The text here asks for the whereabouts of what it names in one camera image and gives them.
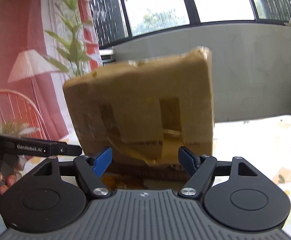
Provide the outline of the left hand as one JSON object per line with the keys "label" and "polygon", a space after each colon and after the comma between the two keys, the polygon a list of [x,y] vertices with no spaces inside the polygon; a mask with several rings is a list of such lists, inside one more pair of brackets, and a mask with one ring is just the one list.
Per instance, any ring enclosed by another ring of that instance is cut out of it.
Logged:
{"label": "left hand", "polygon": [[8,189],[10,189],[21,177],[21,171],[24,170],[24,166],[18,164],[13,173],[7,176],[5,179],[3,178],[2,173],[0,172],[0,182],[5,181],[3,185],[0,186],[0,194],[3,195]]}

